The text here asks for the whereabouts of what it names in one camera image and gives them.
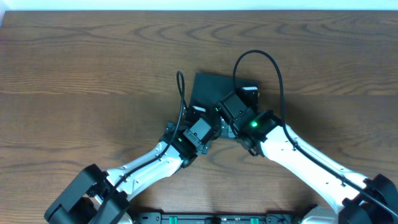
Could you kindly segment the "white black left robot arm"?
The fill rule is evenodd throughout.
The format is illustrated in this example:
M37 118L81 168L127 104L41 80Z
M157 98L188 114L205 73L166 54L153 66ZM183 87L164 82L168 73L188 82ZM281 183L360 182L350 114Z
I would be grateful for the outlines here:
M195 122L176 125L153 150L102 171L84 168L44 213L48 223L132 223L126 214L131 200L153 183L187 168L208 149L221 129L217 110L202 112Z

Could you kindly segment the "dark green box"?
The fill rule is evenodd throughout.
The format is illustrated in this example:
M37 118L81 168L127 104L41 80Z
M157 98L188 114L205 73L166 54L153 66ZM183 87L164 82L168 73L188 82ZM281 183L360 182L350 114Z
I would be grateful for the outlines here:
M245 86L259 87L259 82L255 80L236 79L207 73L197 73L193 85L192 95L189 106L199 106L207 110L212 121L219 127L217 136L221 138L221 116L216 111L217 103L226 95L232 92L233 87L242 88Z

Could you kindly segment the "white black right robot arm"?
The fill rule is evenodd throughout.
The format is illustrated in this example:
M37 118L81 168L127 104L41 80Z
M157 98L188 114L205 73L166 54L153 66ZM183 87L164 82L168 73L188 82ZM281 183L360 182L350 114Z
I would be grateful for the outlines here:
M252 156L285 167L330 205L310 209L296 223L397 223L397 188L384 175L370 179L345 168L305 142L273 111L256 113L235 92L219 101L216 110Z

